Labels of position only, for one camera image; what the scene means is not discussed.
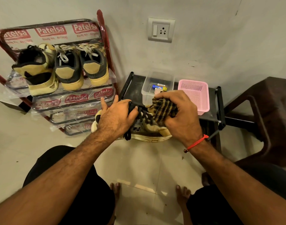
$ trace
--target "brown plastic stool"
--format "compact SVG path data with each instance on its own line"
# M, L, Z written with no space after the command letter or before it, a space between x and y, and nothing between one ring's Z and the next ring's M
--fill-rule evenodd
M235 164L244 166L254 162L269 162L286 167L286 79L268 77L251 86L224 108L225 116L246 100L250 101L264 147ZM206 173L202 174L204 185L208 178Z

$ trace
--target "electrical outlet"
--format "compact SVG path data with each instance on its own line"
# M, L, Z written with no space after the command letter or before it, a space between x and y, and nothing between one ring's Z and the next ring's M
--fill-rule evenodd
M148 19L148 39L161 42L172 42L175 20Z

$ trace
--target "person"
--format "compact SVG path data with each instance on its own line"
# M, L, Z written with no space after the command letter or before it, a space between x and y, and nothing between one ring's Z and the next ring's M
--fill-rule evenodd
M173 137L186 148L202 138L197 108L183 91L163 92L155 97L170 99L177 105L176 117L165 120ZM23 188L0 203L0 224L113 224L120 185L111 183L109 187L96 174L93 164L133 124L138 111L136 107L128 115L129 101L118 102L115 97L107 108L102 99L97 131L76 148L56 146L44 153L27 175ZM189 152L215 185L192 195L185 187L176 186L185 225L286 224L286 172L281 168L255 165L246 172L206 141Z

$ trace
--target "sneaker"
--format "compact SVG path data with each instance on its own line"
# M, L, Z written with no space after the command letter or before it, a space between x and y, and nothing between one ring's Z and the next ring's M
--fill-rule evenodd
M75 47L56 45L55 74L65 90L75 91L84 84L79 54Z
M55 48L50 44L29 45L23 50L12 69L26 79L30 94L49 94L57 90L59 80L53 72Z
M100 86L108 81L108 63L102 44L92 40L86 45L77 45L80 52L81 65L93 86Z
M166 127L160 127L155 123L152 114L148 113L145 107L139 106L138 111L139 114L134 124L130 127L131 139L155 143L168 140L172 137ZM95 121L91 126L91 132L95 132L97 130L100 115L101 110L96 113ZM125 138L126 140L130 139L127 138L126 134L124 134L124 136L121 136L120 138L118 138L118 140L123 138Z

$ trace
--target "person's left hand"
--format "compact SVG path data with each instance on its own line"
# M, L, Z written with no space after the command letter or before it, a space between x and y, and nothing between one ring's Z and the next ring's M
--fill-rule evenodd
M115 95L113 104L108 108L104 98L100 98L102 112L98 122L97 130L103 132L106 136L116 140L122 136L134 123L138 115L136 106L128 114L128 102L131 100L121 100L118 102L118 95Z

